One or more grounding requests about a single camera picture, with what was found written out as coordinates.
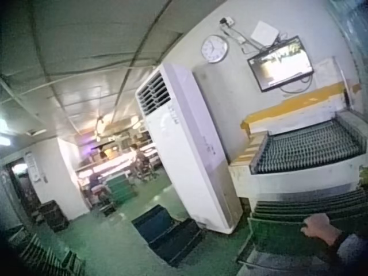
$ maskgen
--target white box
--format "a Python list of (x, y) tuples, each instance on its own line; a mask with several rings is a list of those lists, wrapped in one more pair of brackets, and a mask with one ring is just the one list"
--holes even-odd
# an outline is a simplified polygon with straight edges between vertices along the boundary
[(262, 46), (271, 46), (274, 44), (278, 34), (278, 29), (275, 29), (263, 21), (259, 21), (251, 35), (251, 38)]

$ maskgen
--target green floor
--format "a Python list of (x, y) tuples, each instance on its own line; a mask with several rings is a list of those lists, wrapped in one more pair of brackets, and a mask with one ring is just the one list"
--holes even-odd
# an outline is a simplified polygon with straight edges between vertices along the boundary
[(166, 173), (159, 171), (152, 182), (137, 183), (138, 196), (105, 217), (93, 211), (53, 235), (43, 225), (43, 240), (52, 244), (58, 255), (69, 246), (86, 259), (86, 275), (236, 275), (240, 265), (234, 262), (248, 235), (246, 219), (242, 219), (231, 236), (206, 232), (203, 241), (175, 269), (165, 264), (147, 246), (131, 224), (131, 220), (161, 204), (176, 219), (187, 218)]

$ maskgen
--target white air conditioner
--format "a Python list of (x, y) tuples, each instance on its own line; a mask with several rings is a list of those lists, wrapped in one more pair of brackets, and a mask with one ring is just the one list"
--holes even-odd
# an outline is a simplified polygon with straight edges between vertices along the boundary
[(161, 161), (191, 218), (231, 233), (243, 210), (224, 150), (193, 74), (161, 64), (136, 98)]

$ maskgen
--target white wall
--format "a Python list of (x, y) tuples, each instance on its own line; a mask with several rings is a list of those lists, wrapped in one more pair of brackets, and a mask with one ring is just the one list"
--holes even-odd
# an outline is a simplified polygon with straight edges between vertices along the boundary
[(22, 149), (1, 160), (2, 164), (23, 158), (26, 152), (32, 152), (41, 180), (33, 183), (33, 187), (41, 203), (55, 200), (69, 220), (89, 212), (82, 195), (73, 182), (64, 157), (60, 152), (58, 138), (48, 139)]
[[(240, 129), (245, 117), (285, 99), (280, 90), (261, 93), (244, 55), (229, 41), (228, 56), (207, 64), (201, 45), (208, 35), (218, 34), (219, 20), (231, 16), (234, 28), (250, 37), (259, 20), (287, 33), (299, 35), (313, 64), (336, 56), (351, 83), (358, 77), (348, 46), (325, 9), (327, 0), (228, 0), (193, 28), (165, 57), (164, 62), (184, 65), (194, 72), (228, 159), (244, 150), (246, 137)], [(316, 88), (313, 83), (309, 91)]]

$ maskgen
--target television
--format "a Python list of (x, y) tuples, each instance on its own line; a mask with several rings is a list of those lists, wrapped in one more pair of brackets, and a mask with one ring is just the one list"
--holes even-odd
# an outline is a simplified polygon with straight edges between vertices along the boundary
[(311, 61), (299, 37), (293, 37), (248, 59), (262, 92), (311, 76)]

